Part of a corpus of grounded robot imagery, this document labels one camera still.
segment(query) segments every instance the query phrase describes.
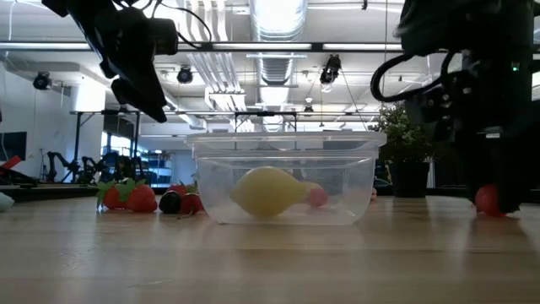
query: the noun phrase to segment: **ceiling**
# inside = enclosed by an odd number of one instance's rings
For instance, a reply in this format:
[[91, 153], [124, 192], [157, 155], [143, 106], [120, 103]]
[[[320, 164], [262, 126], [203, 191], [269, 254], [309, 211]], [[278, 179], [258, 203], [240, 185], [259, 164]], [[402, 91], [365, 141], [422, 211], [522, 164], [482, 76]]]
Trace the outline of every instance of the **ceiling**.
[[[361, 1], [310, 0], [302, 41], [309, 42], [399, 42], [392, 32], [397, 26], [403, 0], [370, 0], [369, 9], [358, 9]], [[0, 0], [0, 40], [8, 39], [10, 28], [10, 9], [13, 1]], [[232, 41], [251, 41], [251, 21], [248, 1], [228, 0], [226, 28]], [[167, 13], [174, 18], [176, 11]], [[11, 18], [13, 41], [82, 41], [82, 33], [71, 20], [55, 15], [48, 9], [38, 8], [24, 3], [13, 7]], [[242, 89], [246, 92], [246, 105], [255, 106], [260, 100], [257, 86], [257, 66], [254, 59], [246, 58], [246, 53], [233, 53], [235, 70]], [[385, 61], [396, 55], [385, 53], [344, 53], [340, 54], [344, 75], [334, 83], [330, 93], [322, 93], [318, 75], [330, 54], [309, 53], [306, 58], [297, 59], [294, 79], [290, 90], [286, 110], [301, 111], [305, 98], [312, 98], [314, 110], [352, 111], [354, 102], [360, 110], [376, 111], [380, 102], [373, 99], [369, 92], [371, 74]], [[11, 52], [11, 58], [28, 62], [75, 62], [100, 74], [100, 59], [92, 52]], [[386, 95], [414, 85], [420, 85], [440, 70], [443, 54], [434, 54], [427, 58], [416, 57], [413, 60], [392, 69], [385, 78]], [[207, 110], [203, 97], [205, 84], [197, 73], [191, 84], [182, 85], [176, 81], [180, 65], [189, 64], [186, 53], [175, 56], [156, 57], [155, 67], [165, 90], [177, 98], [186, 110]], [[460, 64], [459, 58], [452, 63]], [[114, 96], [108, 94], [108, 106], [114, 106]], [[181, 122], [179, 117], [172, 122]]]

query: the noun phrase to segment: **white object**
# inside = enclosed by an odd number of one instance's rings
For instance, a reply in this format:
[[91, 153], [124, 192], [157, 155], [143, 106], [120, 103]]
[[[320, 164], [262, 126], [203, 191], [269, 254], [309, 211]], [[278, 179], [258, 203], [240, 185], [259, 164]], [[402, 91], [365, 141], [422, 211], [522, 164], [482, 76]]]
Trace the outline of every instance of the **white object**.
[[[384, 133], [205, 133], [186, 137], [197, 163], [201, 200], [219, 223], [349, 225], [370, 203]], [[329, 194], [326, 205], [293, 204], [279, 216], [259, 220], [231, 201], [230, 192], [249, 170], [272, 166]]]
[[13, 206], [15, 201], [4, 193], [0, 193], [0, 213], [6, 212]]

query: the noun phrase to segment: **red object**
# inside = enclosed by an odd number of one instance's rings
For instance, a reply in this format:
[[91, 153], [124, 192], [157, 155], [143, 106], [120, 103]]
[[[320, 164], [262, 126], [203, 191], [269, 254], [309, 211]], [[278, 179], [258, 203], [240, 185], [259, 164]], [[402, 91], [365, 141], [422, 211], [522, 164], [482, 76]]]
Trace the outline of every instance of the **red object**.
[[474, 199], [476, 207], [479, 211], [484, 212], [487, 216], [502, 217], [504, 214], [499, 210], [499, 195], [495, 185], [486, 185], [478, 189]]
[[185, 185], [170, 185], [167, 191], [176, 191], [182, 198], [187, 194], [187, 187]]
[[201, 198], [196, 194], [187, 194], [180, 202], [181, 214], [195, 214], [203, 210]]
[[15, 167], [21, 161], [22, 160], [20, 159], [20, 157], [18, 155], [15, 155], [14, 157], [10, 158], [8, 161], [3, 163], [2, 168], [11, 169]]
[[134, 212], [152, 213], [158, 208], [154, 190], [149, 185], [141, 185], [129, 194], [126, 207]]
[[125, 209], [126, 203], [120, 201], [120, 193], [115, 187], [107, 190], [103, 197], [103, 204], [109, 210]]
[[320, 188], [311, 189], [308, 200], [312, 207], [322, 207], [328, 203], [328, 193]]

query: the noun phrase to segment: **yellow toy fruit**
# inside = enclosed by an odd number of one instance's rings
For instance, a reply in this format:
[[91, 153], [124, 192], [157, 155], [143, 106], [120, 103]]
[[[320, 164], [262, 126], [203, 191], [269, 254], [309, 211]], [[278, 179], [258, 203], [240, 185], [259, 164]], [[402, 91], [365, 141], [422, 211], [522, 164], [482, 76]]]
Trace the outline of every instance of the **yellow toy fruit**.
[[250, 170], [230, 193], [230, 199], [258, 218], [283, 213], [305, 197], [306, 185], [289, 173], [265, 166]]

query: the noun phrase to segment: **security camera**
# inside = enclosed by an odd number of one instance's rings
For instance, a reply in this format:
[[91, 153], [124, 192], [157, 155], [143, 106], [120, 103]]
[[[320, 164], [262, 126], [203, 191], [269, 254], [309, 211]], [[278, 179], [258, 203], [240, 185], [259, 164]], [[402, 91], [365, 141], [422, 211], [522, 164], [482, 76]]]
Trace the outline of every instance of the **security camera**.
[[49, 72], [39, 72], [34, 79], [33, 85], [37, 90], [49, 90], [52, 88], [52, 81], [49, 78]]
[[190, 84], [193, 81], [192, 67], [183, 66], [176, 76], [176, 79], [181, 84]]

